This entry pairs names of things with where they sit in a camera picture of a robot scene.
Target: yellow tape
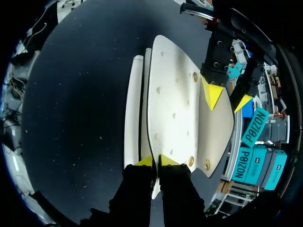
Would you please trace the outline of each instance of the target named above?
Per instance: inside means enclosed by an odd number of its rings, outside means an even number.
[[[140,162],[135,164],[135,166],[143,166],[143,165],[152,166],[152,156],[151,155],[145,159],[142,159]]]
[[[253,97],[248,96],[248,95],[244,95],[241,102],[239,103],[239,105],[237,106],[235,113],[240,110],[246,103],[248,103]]]
[[[165,155],[160,155],[161,157],[161,164],[162,166],[167,166],[167,165],[179,165],[178,162],[175,162],[174,160],[171,160],[169,157],[166,157]]]
[[[209,108],[213,110],[218,102],[218,99],[224,87],[209,84],[203,76],[201,78],[202,78],[202,85],[204,88],[206,102]]]

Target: wire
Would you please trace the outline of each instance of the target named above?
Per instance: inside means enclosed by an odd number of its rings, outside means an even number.
[[[12,79],[11,79],[11,82],[12,82],[12,84],[13,84],[13,89],[14,89],[14,90],[18,93],[18,95],[20,96],[21,102],[23,102],[22,94],[21,94],[21,92],[20,92],[18,89],[16,89],[15,83],[14,83],[14,81],[13,81],[13,77],[12,77]]]
[[[21,112],[19,112],[17,109],[19,109],[19,107],[21,106],[22,103],[23,102],[20,102],[20,104],[18,105],[18,107],[15,110],[12,110],[9,107],[7,107],[7,109],[10,109],[10,112],[7,114],[7,116],[5,118],[2,119],[2,121],[5,122],[6,120],[8,120],[9,117],[10,117],[11,112],[21,114]]]
[[[44,16],[44,14],[46,13],[47,8],[45,8],[44,13],[41,15],[41,17],[36,21],[36,23],[34,24],[34,26],[32,26],[32,29],[38,24],[38,22],[41,20],[41,18]]]
[[[20,79],[17,79],[16,77],[14,77],[13,76],[13,78],[16,80],[16,81],[19,81],[19,82],[21,82],[22,84],[23,84],[23,86],[25,87],[25,83],[22,81],[22,80],[20,80]]]
[[[24,50],[27,48],[27,46],[28,46],[28,44],[29,44],[29,41],[31,41],[31,39],[32,39],[36,34],[39,34],[40,32],[42,32],[42,31],[45,29],[46,25],[47,25],[47,23],[44,23],[44,27],[43,27],[40,31],[36,32],[35,34],[33,34],[33,35],[29,38],[29,40],[28,40],[26,46],[24,47]]]

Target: dark table surface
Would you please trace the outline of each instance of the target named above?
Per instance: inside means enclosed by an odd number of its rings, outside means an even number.
[[[23,153],[35,190],[75,222],[108,211],[122,181],[125,104],[133,57],[156,35],[200,67],[210,33],[173,0],[88,0],[50,34],[32,70],[22,115]],[[192,181],[206,206],[223,172]],[[151,226],[164,226],[159,195]]]

